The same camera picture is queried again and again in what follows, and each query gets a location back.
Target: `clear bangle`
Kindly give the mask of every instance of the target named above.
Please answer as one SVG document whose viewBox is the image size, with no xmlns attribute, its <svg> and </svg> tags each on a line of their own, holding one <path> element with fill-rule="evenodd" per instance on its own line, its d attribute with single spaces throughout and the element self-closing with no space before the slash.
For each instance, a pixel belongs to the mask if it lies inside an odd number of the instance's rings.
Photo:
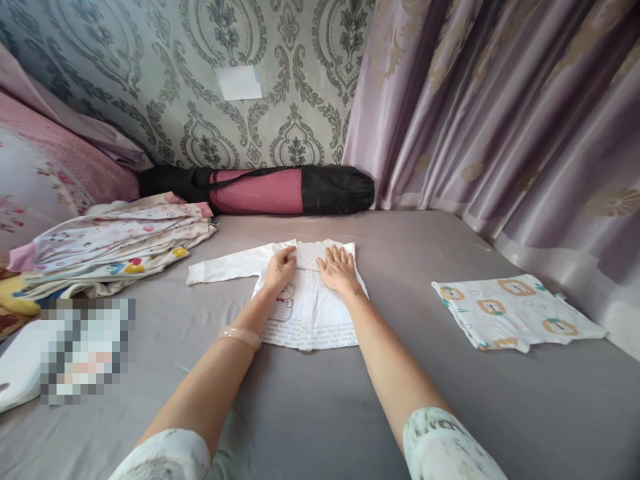
<svg viewBox="0 0 640 480">
<path fill-rule="evenodd" d="M 249 329 L 240 329 L 236 327 L 225 327 L 220 330 L 220 334 L 218 334 L 218 338 L 235 338 L 236 340 L 240 340 L 250 346 L 254 352 L 260 349 L 260 345 L 262 345 L 262 341 L 260 337 L 256 335 L 255 332 Z"/>
</svg>

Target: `gray bed sheet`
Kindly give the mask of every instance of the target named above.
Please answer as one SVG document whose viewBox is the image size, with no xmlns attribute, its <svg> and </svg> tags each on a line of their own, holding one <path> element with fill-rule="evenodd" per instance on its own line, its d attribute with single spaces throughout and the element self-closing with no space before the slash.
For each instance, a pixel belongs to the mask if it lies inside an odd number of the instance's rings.
<svg viewBox="0 0 640 480">
<path fill-rule="evenodd" d="M 127 372 L 85 405 L 38 400 L 0 415 L 0 478 L 105 479 L 256 278 L 185 284 L 187 267 L 274 241 L 355 242 L 370 296 L 458 418 L 511 479 L 638 479 L 640 363 L 606 340 L 516 351 L 474 350 L 432 281 L 520 270 L 466 224 L 440 212 L 346 218 L 221 216 L 191 256 L 120 297 L 135 298 Z M 358 347 L 258 352 L 216 468 L 237 479 L 408 479 Z"/>
</svg>

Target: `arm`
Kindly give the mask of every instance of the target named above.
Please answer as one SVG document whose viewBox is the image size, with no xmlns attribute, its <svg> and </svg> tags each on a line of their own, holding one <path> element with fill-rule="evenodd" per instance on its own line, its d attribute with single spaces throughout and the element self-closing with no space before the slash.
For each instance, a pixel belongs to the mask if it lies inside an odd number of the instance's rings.
<svg viewBox="0 0 640 480">
<path fill-rule="evenodd" d="M 322 280 L 342 295 L 349 309 L 373 388 L 404 451 L 403 430 L 414 411 L 439 407 L 451 412 L 451 408 L 364 294 L 356 280 L 353 256 L 333 246 L 327 249 L 327 263 L 317 262 Z"/>
<path fill-rule="evenodd" d="M 280 250 L 271 258 L 264 287 L 230 326 L 262 335 L 273 302 L 291 278 L 295 257 L 288 258 L 288 254 L 293 250 L 295 247 Z M 167 429 L 192 430 L 205 440 L 213 458 L 225 419 L 253 355 L 253 349 L 243 341 L 228 337 L 214 341 L 178 385 L 138 445 Z"/>
</svg>

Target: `wallpaper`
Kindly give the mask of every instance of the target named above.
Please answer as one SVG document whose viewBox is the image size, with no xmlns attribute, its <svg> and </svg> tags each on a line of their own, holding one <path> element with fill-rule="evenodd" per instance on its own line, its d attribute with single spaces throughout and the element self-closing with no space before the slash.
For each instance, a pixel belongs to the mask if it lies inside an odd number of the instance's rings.
<svg viewBox="0 0 640 480">
<path fill-rule="evenodd" d="M 156 164 L 340 163 L 375 0 L 0 0 L 0 41 Z M 214 68 L 256 65 L 225 101 Z"/>
</svg>

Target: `pixelated area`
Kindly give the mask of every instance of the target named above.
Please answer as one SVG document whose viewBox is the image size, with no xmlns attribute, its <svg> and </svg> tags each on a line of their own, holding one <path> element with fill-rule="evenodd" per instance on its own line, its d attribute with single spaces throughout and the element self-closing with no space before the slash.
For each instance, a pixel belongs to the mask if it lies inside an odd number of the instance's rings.
<svg viewBox="0 0 640 480">
<path fill-rule="evenodd" d="M 132 351 L 134 299 L 43 300 L 49 345 L 42 353 L 40 399 L 44 405 L 80 405 L 118 382 Z"/>
</svg>

